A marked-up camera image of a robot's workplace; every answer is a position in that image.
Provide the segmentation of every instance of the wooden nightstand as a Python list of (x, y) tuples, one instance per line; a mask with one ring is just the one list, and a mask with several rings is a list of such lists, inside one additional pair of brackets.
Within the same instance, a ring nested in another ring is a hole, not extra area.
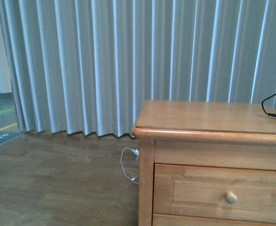
[(276, 225), (276, 119), (260, 105), (151, 100), (133, 134), (139, 226)]

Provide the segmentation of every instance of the curtain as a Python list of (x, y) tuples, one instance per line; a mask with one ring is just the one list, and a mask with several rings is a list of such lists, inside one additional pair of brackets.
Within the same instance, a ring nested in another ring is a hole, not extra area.
[(276, 93), (276, 0), (0, 0), (0, 15), (21, 130), (119, 137), (147, 99)]

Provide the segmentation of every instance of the black cable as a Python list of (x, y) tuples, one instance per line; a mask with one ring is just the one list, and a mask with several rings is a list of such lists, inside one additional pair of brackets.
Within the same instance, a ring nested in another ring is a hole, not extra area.
[(273, 114), (273, 113), (267, 113), (267, 112), (265, 111), (265, 109), (264, 109), (264, 105), (263, 105), (263, 103), (264, 103), (266, 100), (271, 99), (271, 98), (272, 98), (272, 97), (274, 97), (275, 95), (276, 95), (276, 93), (275, 93), (274, 95), (271, 95), (270, 97), (268, 97), (268, 98), (264, 99), (264, 100), (261, 102), (262, 109), (263, 109), (264, 113), (265, 113), (265, 114), (267, 114), (268, 116), (273, 116), (273, 117), (276, 117), (276, 114)]

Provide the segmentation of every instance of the white cable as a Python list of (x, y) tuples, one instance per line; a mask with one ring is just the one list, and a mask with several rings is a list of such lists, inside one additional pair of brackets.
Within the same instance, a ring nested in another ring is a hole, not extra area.
[(125, 148), (123, 148), (123, 150), (122, 150), (122, 154), (121, 154), (121, 158), (120, 158), (120, 163), (121, 163), (121, 166), (122, 166), (123, 174), (124, 174), (132, 183), (138, 185), (139, 183), (134, 182), (134, 180), (135, 180), (139, 175), (137, 175), (137, 176), (134, 177), (134, 178), (129, 178), (129, 176), (126, 175), (126, 173), (125, 173), (124, 166), (123, 166), (123, 164), (122, 164), (122, 158), (123, 158), (123, 152), (124, 152), (126, 149), (131, 150), (134, 154), (136, 154), (138, 150), (134, 150), (134, 149), (131, 149), (131, 148), (129, 148), (129, 147), (125, 147)]

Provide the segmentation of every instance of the electrical outlet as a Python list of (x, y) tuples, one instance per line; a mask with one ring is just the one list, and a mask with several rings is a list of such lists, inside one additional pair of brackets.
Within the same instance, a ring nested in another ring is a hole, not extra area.
[(132, 161), (133, 162), (139, 162), (139, 157), (134, 155)]

